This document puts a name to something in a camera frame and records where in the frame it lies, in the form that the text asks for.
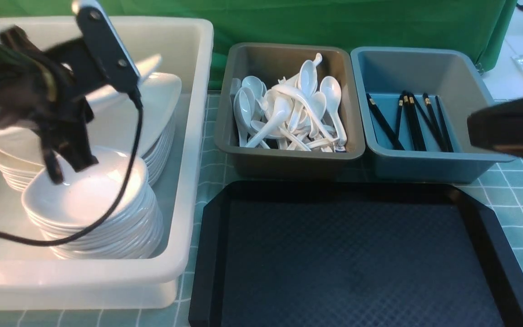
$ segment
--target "green backdrop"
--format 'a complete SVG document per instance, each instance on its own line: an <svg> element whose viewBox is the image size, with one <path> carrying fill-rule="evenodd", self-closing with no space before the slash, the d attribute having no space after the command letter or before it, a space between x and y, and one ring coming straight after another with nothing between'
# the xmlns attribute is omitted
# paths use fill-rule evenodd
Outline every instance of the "green backdrop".
<svg viewBox="0 0 523 327"><path fill-rule="evenodd" d="M240 42L459 50L494 67L516 0L100 0L109 15L200 17L215 28L210 87ZM0 0L0 17L70 15L70 0Z"/></svg>

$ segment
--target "white plastic bin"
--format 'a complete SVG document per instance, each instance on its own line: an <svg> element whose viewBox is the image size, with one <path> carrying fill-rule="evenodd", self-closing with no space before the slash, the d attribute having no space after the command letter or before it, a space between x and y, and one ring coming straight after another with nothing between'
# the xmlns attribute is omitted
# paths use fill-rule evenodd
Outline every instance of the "white plastic bin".
<svg viewBox="0 0 523 327"><path fill-rule="evenodd" d="M0 310L162 308L174 301L187 265L199 178L203 115L212 54L209 21L167 17L111 17L133 60L161 54L160 72L181 77L176 136L167 166L154 185L170 218L160 254L134 260L60 260L49 248L0 240ZM41 49L77 37L73 17L0 19L0 30L23 28ZM20 194L0 175L0 230L41 238L26 217Z"/></svg>

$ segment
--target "blue plastic bin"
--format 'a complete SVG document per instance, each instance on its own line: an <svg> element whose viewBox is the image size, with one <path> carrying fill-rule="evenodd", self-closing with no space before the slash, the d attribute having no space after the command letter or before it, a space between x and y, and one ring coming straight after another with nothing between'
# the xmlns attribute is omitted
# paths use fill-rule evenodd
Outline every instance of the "blue plastic bin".
<svg viewBox="0 0 523 327"><path fill-rule="evenodd" d="M496 162L514 160L511 156L479 149L469 143L467 117L493 105L493 99L471 60L461 52L365 46L352 50L350 57L365 139L374 152L374 169L379 178L470 183ZM404 110L399 140L405 151L392 149L380 125L371 116L366 93L394 128L399 95L403 90L414 93L423 110L423 93L429 94L435 109L434 96L439 96L453 153L439 151L419 113L427 151L413 151Z"/></svg>

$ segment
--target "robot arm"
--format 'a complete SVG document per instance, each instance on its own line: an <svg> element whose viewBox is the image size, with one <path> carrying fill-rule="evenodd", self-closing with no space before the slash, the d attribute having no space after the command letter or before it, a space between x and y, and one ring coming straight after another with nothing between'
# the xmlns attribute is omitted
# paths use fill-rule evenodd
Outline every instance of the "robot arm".
<svg viewBox="0 0 523 327"><path fill-rule="evenodd" d="M475 112L467 127L471 145L523 158L523 99Z"/></svg>
<svg viewBox="0 0 523 327"><path fill-rule="evenodd" d="M76 172L98 163L86 130L94 118L87 93L109 84L140 105L139 72L102 7L77 0L72 9L82 36L48 50L17 26L0 33L0 129L19 126L37 134L55 183L63 177L54 153Z"/></svg>

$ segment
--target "stack of white plates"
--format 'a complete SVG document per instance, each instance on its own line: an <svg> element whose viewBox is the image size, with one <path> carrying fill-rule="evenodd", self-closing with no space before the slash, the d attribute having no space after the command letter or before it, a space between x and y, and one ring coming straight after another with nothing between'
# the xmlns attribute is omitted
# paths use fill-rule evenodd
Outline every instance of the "stack of white plates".
<svg viewBox="0 0 523 327"><path fill-rule="evenodd" d="M25 189L21 203L46 240L72 235L101 217L116 198L129 155L93 147L99 164L75 173L62 158L64 183L54 185L42 172ZM137 158L116 210L90 234L53 247L61 259L148 258L163 236L163 216L148 185L147 166Z"/></svg>
<svg viewBox="0 0 523 327"><path fill-rule="evenodd" d="M10 188L23 191L31 180L44 169L41 165L21 161L0 152L0 171Z"/></svg>
<svg viewBox="0 0 523 327"><path fill-rule="evenodd" d="M162 173L173 144L175 106L181 94L181 79L173 74L152 73L139 87L143 96L143 130L138 155L147 162L152 185ZM90 144L129 153L133 146L138 113L131 101L116 102L98 112L88 124ZM33 165L44 165L39 138L30 130L0 137L0 152Z"/></svg>
<svg viewBox="0 0 523 327"><path fill-rule="evenodd" d="M160 174L164 170L164 166L168 159L168 153L171 151L173 145L174 136L175 121L174 119L171 119L151 149L149 149L149 151L143 156L143 160L147 163L150 186L153 186L156 183Z"/></svg>

